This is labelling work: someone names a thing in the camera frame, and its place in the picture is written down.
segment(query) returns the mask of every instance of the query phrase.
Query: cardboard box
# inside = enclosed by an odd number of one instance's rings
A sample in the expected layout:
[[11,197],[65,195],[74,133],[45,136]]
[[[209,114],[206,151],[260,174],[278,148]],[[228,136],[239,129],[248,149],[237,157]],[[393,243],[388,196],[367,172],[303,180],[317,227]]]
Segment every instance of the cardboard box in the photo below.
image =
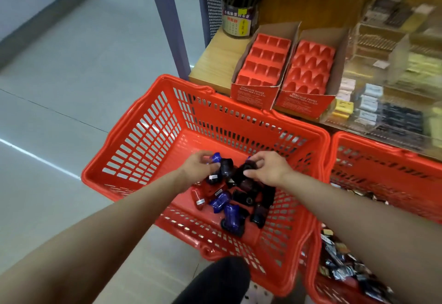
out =
[[[293,114],[301,113],[310,118],[318,118],[321,116],[338,94],[344,70],[348,35],[349,29],[347,28],[317,28],[302,31],[299,36],[299,41],[304,39],[333,47],[336,50],[325,94],[312,95],[281,90],[275,103],[276,110],[280,108],[288,109],[292,111]],[[297,45],[292,46],[289,63],[291,63],[296,47]]]
[[[279,87],[281,86],[282,79],[287,68],[289,56],[293,50],[294,45],[296,45],[297,43],[299,25],[300,22],[276,23],[261,25],[258,28],[256,33],[251,38],[250,43],[247,45],[244,54],[241,56],[238,63],[236,64],[235,71],[232,76],[230,92],[231,98],[237,100],[238,102],[243,102],[264,110],[270,110],[273,107],[273,103],[276,100]],[[235,81],[238,78],[238,74],[240,73],[241,68],[246,62],[247,56],[250,53],[253,43],[260,33],[291,40],[288,54],[285,57],[278,82],[276,83],[276,85],[236,84]]]

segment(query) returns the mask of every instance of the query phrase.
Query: tile floor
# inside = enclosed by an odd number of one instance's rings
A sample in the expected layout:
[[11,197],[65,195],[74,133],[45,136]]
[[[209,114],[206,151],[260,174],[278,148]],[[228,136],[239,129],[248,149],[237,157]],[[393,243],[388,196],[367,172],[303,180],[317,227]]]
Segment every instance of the tile floor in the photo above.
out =
[[[199,1],[176,1],[194,64]],[[0,273],[110,204],[80,173],[162,73],[176,68],[153,0],[87,0],[0,71]],[[207,264],[154,226],[97,303],[169,303]]]

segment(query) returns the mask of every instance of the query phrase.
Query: black pants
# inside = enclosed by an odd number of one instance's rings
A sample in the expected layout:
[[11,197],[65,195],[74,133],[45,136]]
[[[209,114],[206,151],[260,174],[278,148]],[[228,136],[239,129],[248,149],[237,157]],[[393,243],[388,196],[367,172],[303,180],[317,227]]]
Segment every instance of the black pants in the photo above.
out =
[[227,257],[204,269],[173,304],[240,304],[250,284],[250,271],[240,257]]

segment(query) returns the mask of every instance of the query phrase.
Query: plastic basket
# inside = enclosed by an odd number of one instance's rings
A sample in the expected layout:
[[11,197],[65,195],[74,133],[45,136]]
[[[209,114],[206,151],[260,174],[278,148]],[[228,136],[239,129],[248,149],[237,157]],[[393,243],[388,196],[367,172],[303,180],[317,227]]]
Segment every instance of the plastic basket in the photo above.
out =
[[[410,151],[375,142],[347,132],[332,138],[326,173],[330,182],[345,189],[373,192],[398,207],[442,223],[442,163]],[[379,304],[346,284],[317,273],[321,226],[308,251],[305,286],[316,304]]]
[[[235,163],[260,150],[275,150],[295,170],[323,179],[329,144],[330,136],[322,128],[163,75],[118,121],[81,178],[117,201],[178,168],[191,153],[208,149]],[[277,191],[262,230],[246,221],[245,234],[237,238],[221,229],[223,217],[209,207],[198,211],[188,190],[173,200],[156,225],[208,260],[243,256],[254,282],[275,295],[288,294],[301,248],[312,234],[313,215]]]

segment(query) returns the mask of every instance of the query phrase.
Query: forearm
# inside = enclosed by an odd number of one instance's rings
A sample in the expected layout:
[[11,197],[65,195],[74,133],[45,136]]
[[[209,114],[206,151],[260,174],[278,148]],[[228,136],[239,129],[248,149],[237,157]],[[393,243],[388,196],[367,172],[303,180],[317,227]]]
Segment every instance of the forearm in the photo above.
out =
[[404,302],[441,302],[439,224],[297,172],[286,174],[280,188],[333,229]]
[[93,302],[187,185],[178,171],[168,173],[61,232],[0,277],[0,302]]

